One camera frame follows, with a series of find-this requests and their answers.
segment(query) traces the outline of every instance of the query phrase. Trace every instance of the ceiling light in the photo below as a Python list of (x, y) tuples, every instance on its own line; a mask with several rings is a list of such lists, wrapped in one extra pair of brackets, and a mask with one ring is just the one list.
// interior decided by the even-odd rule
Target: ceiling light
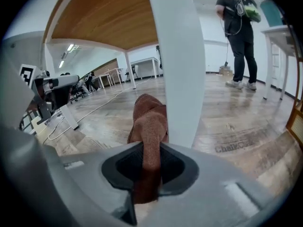
[(74, 44), (70, 44), (70, 46), (67, 48), (67, 51), (71, 51), (71, 49), (73, 48)]
[(61, 66), (63, 65), (64, 61), (60, 62), (59, 68), (61, 68)]

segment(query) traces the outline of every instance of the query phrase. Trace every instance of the white sneaker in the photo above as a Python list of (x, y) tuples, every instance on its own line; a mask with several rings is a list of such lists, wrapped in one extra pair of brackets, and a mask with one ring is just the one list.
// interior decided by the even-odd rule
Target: white sneaker
[(243, 84), (241, 81), (234, 81), (234, 80), (231, 80), (231, 81), (227, 81), (225, 83), (227, 86), (229, 87), (235, 87), (237, 89), (242, 89), (243, 88)]
[(251, 89), (251, 90), (254, 90), (254, 91), (257, 90), (256, 83), (255, 83), (255, 82), (253, 82), (253, 83), (247, 82), (247, 84), (245, 84), (245, 86), (248, 87), (248, 88)]

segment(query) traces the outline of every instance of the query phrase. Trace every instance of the brown towel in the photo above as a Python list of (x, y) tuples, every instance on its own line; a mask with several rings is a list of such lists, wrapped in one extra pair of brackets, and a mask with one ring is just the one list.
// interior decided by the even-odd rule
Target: brown towel
[(143, 141), (143, 165), (140, 180), (134, 183), (134, 203), (157, 199), (161, 183), (160, 142), (166, 142), (166, 105), (148, 94), (139, 96), (134, 104), (134, 125), (127, 143)]

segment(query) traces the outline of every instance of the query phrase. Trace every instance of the black pants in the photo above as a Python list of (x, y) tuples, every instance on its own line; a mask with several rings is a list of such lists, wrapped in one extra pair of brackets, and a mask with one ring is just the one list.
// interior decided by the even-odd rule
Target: black pants
[(96, 87), (90, 80), (87, 80), (85, 84), (88, 91), (90, 91), (89, 86), (92, 86), (95, 90), (98, 90), (98, 87)]
[(243, 35), (231, 35), (228, 37), (229, 43), (231, 44), (232, 52), (235, 57), (235, 74), (233, 77), (234, 81), (242, 81), (245, 61), (246, 58), (248, 70), (250, 72), (249, 83), (257, 81), (257, 64), (254, 58), (254, 43), (253, 40), (244, 39)]

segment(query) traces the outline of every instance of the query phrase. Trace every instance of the black t-shirt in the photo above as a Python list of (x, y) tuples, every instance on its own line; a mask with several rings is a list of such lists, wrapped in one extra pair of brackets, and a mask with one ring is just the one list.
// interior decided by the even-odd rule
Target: black t-shirt
[[(222, 5), (224, 7), (230, 7), (235, 10), (238, 0), (217, 0), (216, 5)], [(226, 33), (235, 34), (239, 31), (241, 27), (241, 17), (237, 14), (237, 12), (232, 12), (227, 8), (224, 9), (223, 12), (224, 18), (224, 29)], [(242, 16), (242, 27), (239, 32), (240, 35), (243, 35), (245, 38), (249, 40), (253, 40), (253, 31), (250, 24), (250, 19), (246, 16)]]

